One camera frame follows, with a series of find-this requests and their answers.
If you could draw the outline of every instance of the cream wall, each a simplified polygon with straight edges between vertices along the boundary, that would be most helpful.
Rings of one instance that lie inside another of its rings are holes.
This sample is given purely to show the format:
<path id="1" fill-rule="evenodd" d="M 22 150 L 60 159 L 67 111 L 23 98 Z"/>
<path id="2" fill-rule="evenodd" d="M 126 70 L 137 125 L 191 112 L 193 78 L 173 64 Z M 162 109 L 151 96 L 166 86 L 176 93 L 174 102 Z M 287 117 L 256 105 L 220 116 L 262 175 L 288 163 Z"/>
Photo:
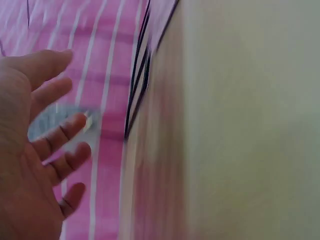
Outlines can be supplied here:
<path id="1" fill-rule="evenodd" d="M 190 238 L 320 237 L 320 1 L 183 0 Z"/>

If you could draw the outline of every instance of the pink striped fabric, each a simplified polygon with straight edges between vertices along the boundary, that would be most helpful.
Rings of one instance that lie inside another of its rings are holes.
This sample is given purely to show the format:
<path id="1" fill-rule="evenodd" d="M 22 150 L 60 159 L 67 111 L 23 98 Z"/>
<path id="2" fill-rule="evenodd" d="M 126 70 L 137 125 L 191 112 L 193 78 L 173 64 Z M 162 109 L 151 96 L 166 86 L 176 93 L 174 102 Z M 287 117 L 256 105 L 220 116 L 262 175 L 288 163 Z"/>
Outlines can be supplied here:
<path id="1" fill-rule="evenodd" d="M 116 240 L 124 123 L 132 59 L 146 0 L 0 0 L 0 40 L 8 56 L 41 49 L 73 49 L 65 71 L 73 90 L 62 103 L 100 108 L 99 145 L 78 172 L 54 191 L 59 199 L 74 183 L 87 191 L 64 224 L 61 240 Z"/>

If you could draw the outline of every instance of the finger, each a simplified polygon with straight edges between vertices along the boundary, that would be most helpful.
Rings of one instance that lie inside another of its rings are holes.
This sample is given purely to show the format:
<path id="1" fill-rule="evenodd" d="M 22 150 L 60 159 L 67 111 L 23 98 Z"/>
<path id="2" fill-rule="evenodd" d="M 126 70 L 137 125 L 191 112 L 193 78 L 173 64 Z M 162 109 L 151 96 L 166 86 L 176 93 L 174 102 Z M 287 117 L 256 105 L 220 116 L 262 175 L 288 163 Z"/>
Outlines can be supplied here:
<path id="1" fill-rule="evenodd" d="M 79 207 L 82 197 L 86 191 L 83 183 L 74 184 L 59 203 L 64 219 L 67 219 Z"/>
<path id="2" fill-rule="evenodd" d="M 77 146 L 74 154 L 66 152 L 58 159 L 48 163 L 45 170 L 52 185 L 60 184 L 62 180 L 80 168 L 89 159 L 90 155 L 90 146 L 82 142 Z"/>
<path id="3" fill-rule="evenodd" d="M 86 125 L 87 117 L 77 113 L 46 136 L 31 142 L 41 161 L 49 158 L 55 151 L 69 142 Z"/>
<path id="4" fill-rule="evenodd" d="M 31 94 L 30 122 L 32 122 L 47 106 L 54 103 L 72 89 L 70 78 L 62 78 L 34 90 Z"/>
<path id="5" fill-rule="evenodd" d="M 45 81 L 53 79 L 63 72 L 72 58 L 71 50 L 42 50 L 25 56 L 6 57 L 1 61 L 1 65 L 24 74 L 33 91 Z"/>

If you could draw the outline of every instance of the blurred surface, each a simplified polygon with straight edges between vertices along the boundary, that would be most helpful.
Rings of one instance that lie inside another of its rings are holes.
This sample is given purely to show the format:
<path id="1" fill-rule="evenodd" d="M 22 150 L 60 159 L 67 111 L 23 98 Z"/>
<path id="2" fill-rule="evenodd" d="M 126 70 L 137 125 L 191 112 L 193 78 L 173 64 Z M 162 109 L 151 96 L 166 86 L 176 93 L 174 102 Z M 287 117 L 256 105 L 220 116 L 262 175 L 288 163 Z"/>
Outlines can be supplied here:
<path id="1" fill-rule="evenodd" d="M 181 3 L 127 145 L 122 239 L 318 239 L 320 3 Z"/>

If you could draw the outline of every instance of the hand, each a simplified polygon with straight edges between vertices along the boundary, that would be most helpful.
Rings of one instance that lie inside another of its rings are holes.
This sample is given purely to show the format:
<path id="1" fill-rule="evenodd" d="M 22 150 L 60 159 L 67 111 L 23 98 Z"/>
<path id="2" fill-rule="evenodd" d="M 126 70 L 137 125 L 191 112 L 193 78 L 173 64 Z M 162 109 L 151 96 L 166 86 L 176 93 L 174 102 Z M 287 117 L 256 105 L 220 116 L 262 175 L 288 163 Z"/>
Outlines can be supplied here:
<path id="1" fill-rule="evenodd" d="M 69 50 L 43 50 L 0 60 L 0 239 L 58 240 L 63 220 L 85 192 L 77 183 L 58 203 L 53 187 L 90 157 L 88 144 L 42 163 L 85 126 L 83 114 L 34 142 L 27 137 L 35 117 L 71 90 L 69 78 L 43 83 L 64 71 L 72 57 Z"/>

